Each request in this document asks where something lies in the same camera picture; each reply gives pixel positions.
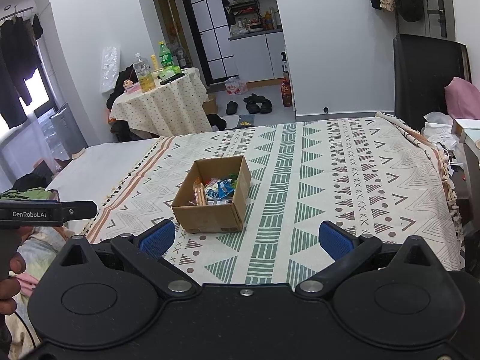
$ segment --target black cable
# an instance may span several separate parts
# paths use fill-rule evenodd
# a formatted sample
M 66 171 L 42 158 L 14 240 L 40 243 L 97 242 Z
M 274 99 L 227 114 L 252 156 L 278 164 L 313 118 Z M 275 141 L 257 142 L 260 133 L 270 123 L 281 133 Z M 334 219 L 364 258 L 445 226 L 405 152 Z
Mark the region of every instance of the black cable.
M 32 340 L 32 345 L 33 345 L 33 349 L 35 349 L 37 347 L 37 345 L 35 345 L 35 340 L 33 339 L 33 336 L 32 336 L 32 333 L 30 333 L 30 329 L 27 327 L 27 324 L 25 323 L 25 321 L 22 319 L 22 317 L 20 315 L 18 315 L 18 312 L 14 311 L 15 315 L 18 317 L 18 319 L 20 321 L 22 321 L 23 325 L 25 326 L 25 329 L 27 330 L 27 333 L 28 335 L 30 336 L 30 339 Z

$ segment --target black chair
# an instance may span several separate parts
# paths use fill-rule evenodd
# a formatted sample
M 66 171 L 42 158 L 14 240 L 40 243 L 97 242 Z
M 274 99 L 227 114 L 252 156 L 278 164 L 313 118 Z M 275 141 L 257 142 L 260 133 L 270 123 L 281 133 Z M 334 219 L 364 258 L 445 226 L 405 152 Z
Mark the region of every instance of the black chair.
M 471 82 L 467 47 L 450 40 L 399 34 L 394 39 L 395 115 L 411 128 L 424 115 L 447 113 L 445 87 L 454 77 Z

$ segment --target pink pillow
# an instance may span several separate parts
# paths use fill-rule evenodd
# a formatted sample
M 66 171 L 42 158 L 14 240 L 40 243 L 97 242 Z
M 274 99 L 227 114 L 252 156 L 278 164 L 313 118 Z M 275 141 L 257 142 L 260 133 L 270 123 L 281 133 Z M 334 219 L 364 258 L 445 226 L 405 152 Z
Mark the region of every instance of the pink pillow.
M 480 119 L 480 91 L 473 84 L 454 77 L 445 88 L 448 114 L 457 119 Z

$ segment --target polka dot tablecloth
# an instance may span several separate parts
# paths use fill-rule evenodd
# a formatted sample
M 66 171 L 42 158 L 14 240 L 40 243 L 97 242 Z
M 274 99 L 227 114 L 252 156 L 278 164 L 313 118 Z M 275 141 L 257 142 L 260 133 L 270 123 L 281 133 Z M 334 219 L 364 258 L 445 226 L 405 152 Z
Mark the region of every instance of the polka dot tablecloth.
M 151 91 L 123 93 L 113 103 L 111 117 L 126 120 L 133 130 L 161 137 L 212 131 L 202 104 L 207 91 L 197 68 L 184 69 L 185 76 Z

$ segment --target door handle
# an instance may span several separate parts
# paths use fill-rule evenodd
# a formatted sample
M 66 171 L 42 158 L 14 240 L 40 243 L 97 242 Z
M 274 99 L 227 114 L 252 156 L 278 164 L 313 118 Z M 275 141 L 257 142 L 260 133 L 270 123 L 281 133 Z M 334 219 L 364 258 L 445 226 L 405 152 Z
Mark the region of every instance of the door handle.
M 438 9 L 429 9 L 427 10 L 429 15 L 439 15 L 440 18 L 437 21 L 440 23 L 440 32 L 442 38 L 447 37 L 447 19 L 445 16 L 445 3 L 443 0 L 438 0 Z

